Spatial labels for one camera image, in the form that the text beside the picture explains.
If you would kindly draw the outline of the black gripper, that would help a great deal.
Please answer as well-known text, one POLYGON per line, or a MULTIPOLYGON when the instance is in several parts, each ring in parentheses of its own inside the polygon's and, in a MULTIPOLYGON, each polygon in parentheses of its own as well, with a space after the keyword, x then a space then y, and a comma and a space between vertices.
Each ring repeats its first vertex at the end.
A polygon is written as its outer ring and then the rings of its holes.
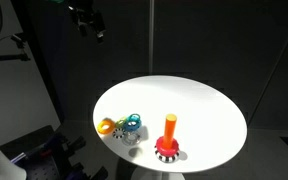
POLYGON ((87 36, 86 28, 91 27, 96 33, 97 42, 102 43, 105 25, 101 13, 93 10, 93 0, 68 0, 68 8, 81 35, 87 36))

